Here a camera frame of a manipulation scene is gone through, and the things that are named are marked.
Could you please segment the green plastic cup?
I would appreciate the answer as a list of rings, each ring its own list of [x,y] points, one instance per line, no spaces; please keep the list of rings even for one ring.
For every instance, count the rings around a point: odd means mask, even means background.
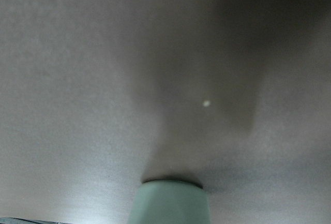
[[[143,183],[128,223],[211,223],[207,193],[198,185],[173,180]]]

